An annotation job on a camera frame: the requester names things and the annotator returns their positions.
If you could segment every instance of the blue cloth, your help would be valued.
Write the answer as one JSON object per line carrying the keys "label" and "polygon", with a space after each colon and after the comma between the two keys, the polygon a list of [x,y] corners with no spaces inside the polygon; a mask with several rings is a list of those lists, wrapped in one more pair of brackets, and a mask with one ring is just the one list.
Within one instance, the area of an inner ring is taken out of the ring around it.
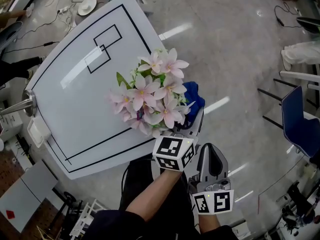
{"label": "blue cloth", "polygon": [[198,94],[199,86],[196,82],[185,82],[184,87],[186,88],[186,92],[184,93],[184,96],[187,99],[187,105],[189,105],[192,102],[195,102],[191,107],[191,111],[189,114],[187,114],[187,120],[190,123],[193,123],[196,119],[196,116],[198,114],[198,111],[200,108],[203,108],[206,104],[205,99],[201,98]]}

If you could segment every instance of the white shoe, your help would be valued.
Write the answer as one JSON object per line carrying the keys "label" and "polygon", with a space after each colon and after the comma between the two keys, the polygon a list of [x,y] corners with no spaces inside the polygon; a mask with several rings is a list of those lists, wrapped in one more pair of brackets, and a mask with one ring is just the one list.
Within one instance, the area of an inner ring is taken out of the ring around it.
{"label": "white shoe", "polygon": [[25,14],[25,16],[26,16],[27,18],[29,18],[29,17],[31,16],[32,11],[34,10],[34,8],[35,8],[35,3],[32,3],[32,4],[30,4],[30,6],[26,9],[26,14]]}
{"label": "white shoe", "polygon": [[34,71],[33,70],[28,69],[27,71],[29,72],[29,77],[28,77],[28,79],[25,80],[25,85],[28,85],[30,80],[31,80],[31,78],[34,76]]}
{"label": "white shoe", "polygon": [[41,56],[41,57],[39,57],[39,58],[40,58],[40,61],[41,61],[40,64],[41,64],[42,62],[44,62],[44,60],[46,59],[46,57],[47,57],[47,56]]}
{"label": "white shoe", "polygon": [[284,52],[284,50],[281,51],[282,64],[286,71],[290,71],[292,65],[284,59]]}

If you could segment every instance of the artificial flower bouquet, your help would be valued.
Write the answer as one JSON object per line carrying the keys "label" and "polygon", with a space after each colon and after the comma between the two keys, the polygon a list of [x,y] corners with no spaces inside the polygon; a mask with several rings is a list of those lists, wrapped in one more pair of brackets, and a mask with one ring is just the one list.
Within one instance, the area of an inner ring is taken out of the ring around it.
{"label": "artificial flower bouquet", "polygon": [[124,122],[156,138],[172,129],[175,122],[183,125],[194,103],[187,105],[182,80],[181,69],[189,63],[177,59],[175,48],[169,53],[157,49],[150,57],[138,59],[140,63],[130,72],[129,83],[116,73],[120,91],[110,92],[110,100],[114,113],[121,114]]}

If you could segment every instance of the black sleeve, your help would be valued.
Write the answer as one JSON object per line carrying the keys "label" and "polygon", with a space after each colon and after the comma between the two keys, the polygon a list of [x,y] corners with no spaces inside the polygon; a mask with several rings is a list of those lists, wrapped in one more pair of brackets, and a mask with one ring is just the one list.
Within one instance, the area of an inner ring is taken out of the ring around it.
{"label": "black sleeve", "polygon": [[139,215],[124,210],[99,211],[82,240],[138,239],[142,236],[145,221]]}
{"label": "black sleeve", "polygon": [[235,236],[235,234],[232,232],[231,227],[229,226],[221,226],[218,227],[215,230],[211,230],[209,232],[206,232],[204,234],[201,234],[200,238],[201,240],[238,240],[238,238]]}

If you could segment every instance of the black and white marker cube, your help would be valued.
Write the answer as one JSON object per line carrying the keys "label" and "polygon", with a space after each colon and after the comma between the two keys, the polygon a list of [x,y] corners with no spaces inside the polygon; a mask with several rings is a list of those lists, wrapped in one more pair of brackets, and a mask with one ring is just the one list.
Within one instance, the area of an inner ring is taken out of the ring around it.
{"label": "black and white marker cube", "polygon": [[160,168],[182,172],[196,154],[198,138],[160,136],[156,138],[153,157]]}
{"label": "black and white marker cube", "polygon": [[234,190],[206,191],[192,196],[200,215],[228,213],[234,204]]}

